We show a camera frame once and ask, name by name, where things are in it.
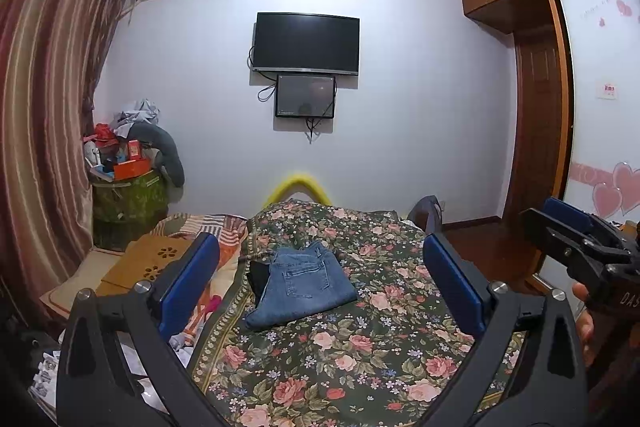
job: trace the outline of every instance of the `curtain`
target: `curtain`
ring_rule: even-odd
[[[0,274],[26,322],[92,245],[83,109],[119,2],[0,0]]]

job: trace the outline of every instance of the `folded blue jeans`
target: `folded blue jeans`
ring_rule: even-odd
[[[254,311],[244,318],[259,331],[347,304],[358,298],[335,255],[320,241],[305,250],[278,248]]]

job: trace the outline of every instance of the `television screen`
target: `television screen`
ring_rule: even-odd
[[[358,74],[360,19],[302,13],[258,13],[253,68]]]
[[[332,76],[279,74],[276,116],[333,118],[335,79]]]

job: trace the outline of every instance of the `floral blanket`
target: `floral blanket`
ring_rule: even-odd
[[[473,344],[421,261],[424,234],[394,212],[303,201],[269,206],[249,223],[233,286],[205,325],[188,367],[231,425],[401,426],[416,421]],[[338,256],[358,301],[270,331],[248,330],[248,262],[280,246],[322,242]],[[494,403],[521,337],[483,404]]]

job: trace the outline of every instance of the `blue gripper pad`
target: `blue gripper pad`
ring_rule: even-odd
[[[542,206],[542,212],[584,235],[588,235],[593,228],[589,214],[556,198],[547,198]]]
[[[489,282],[441,233],[432,233],[424,240],[422,257],[456,324],[477,341],[486,330],[491,309]]]
[[[207,282],[218,267],[218,239],[215,235],[201,232],[182,257],[186,264],[181,267],[179,275],[160,299],[161,320],[158,331],[165,342],[187,325]]]

